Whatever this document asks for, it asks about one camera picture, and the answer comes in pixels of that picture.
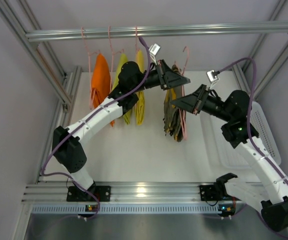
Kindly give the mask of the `camouflage trousers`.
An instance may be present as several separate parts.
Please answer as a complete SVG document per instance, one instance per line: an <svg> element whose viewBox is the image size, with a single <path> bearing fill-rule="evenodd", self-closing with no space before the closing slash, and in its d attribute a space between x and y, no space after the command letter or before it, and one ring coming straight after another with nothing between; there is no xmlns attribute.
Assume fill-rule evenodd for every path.
<svg viewBox="0 0 288 240"><path fill-rule="evenodd" d="M171 101L183 96L182 87L177 86L168 89L163 102L163 122L165 135L170 135L176 142L181 142L184 138L181 124L180 109L171 104Z"/></svg>

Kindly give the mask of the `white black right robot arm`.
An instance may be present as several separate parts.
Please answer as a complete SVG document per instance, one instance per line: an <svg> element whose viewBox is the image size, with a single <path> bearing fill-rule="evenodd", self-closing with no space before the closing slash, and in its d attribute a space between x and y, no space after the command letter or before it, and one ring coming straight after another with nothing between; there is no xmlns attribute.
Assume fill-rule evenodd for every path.
<svg viewBox="0 0 288 240"><path fill-rule="evenodd" d="M188 113L205 112L222 121L224 139L254 171L265 188L268 199L238 179L233 173L220 176L214 182L217 201L232 197L255 209L274 232L288 228L288 177L266 150L259 133L250 123L252 101L242 90L234 90L225 101L202 84L193 93L176 98L171 104Z"/></svg>

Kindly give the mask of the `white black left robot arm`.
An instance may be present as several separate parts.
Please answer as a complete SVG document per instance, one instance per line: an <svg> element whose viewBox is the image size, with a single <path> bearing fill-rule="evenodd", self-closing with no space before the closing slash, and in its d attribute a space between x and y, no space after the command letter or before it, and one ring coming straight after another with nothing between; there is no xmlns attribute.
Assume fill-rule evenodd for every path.
<svg viewBox="0 0 288 240"><path fill-rule="evenodd" d="M85 193L94 193L95 181L85 168L84 144L101 129L125 115L139 101L137 92L155 87L169 90L190 83L190 79L171 69L164 60L150 63L141 72L139 65L128 61L121 67L117 86L91 113L76 123L53 132L52 155L67 171L74 185Z"/></svg>

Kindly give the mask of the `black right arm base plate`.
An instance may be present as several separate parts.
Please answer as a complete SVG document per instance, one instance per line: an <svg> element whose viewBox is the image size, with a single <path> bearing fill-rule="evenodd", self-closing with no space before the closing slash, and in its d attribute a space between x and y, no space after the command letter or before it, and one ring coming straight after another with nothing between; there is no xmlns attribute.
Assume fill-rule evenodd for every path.
<svg viewBox="0 0 288 240"><path fill-rule="evenodd" d="M213 184L199 186L200 199L204 202L221 200L220 192Z"/></svg>

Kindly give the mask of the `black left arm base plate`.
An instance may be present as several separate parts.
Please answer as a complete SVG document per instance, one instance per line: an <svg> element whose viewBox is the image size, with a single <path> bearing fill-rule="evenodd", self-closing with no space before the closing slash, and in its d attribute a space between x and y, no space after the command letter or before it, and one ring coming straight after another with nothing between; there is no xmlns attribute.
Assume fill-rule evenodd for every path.
<svg viewBox="0 0 288 240"><path fill-rule="evenodd" d="M109 202L111 198L111 187L109 185L91 186L88 189L100 202ZM73 185L68 188L67 202L95 202L96 200L88 193Z"/></svg>

